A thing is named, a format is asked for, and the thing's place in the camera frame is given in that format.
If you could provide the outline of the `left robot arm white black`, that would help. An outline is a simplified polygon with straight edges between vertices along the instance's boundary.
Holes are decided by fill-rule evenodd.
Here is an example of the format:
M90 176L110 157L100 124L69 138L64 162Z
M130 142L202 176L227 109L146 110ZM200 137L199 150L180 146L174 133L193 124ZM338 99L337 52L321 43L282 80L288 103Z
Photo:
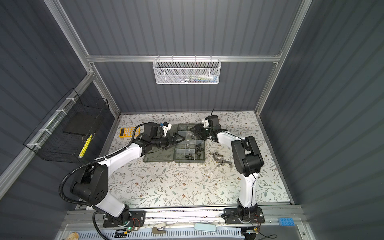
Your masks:
M176 132L170 133L171 128L172 125L167 122L149 122L136 126L125 147L77 170L71 193L83 200L83 205L89 205L121 222L127 221L131 217L130 208L110 193L109 177L120 167L138 160L152 149L167 150L186 139Z

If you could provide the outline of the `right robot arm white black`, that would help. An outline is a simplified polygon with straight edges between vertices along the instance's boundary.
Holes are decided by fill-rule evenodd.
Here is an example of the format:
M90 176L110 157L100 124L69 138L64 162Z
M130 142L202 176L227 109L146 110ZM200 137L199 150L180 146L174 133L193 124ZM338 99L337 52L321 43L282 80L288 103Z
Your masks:
M264 160L253 136L239 137L223 129L217 115L211 115L193 126L190 131L201 140L211 140L232 149L236 170L241 174L241 191L237 213L241 221L247 221L258 210L256 200L257 176L264 166Z

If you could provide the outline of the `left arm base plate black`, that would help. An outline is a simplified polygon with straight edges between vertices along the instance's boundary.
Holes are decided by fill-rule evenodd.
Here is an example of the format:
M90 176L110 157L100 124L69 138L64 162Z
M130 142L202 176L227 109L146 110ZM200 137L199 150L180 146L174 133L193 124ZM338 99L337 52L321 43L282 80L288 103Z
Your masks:
M117 227L133 227L138 228L144 225L146 219L146 211L123 211L120 216L113 217L110 214L105 214L103 217L104 228L117 228Z

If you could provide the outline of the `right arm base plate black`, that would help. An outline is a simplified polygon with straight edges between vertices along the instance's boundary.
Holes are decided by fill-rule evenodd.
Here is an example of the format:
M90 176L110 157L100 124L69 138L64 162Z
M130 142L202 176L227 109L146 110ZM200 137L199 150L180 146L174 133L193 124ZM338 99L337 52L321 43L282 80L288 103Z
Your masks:
M225 220L227 225L231 224L263 224L265 217L263 210L258 206L253 206L250 209L226 208L221 218Z

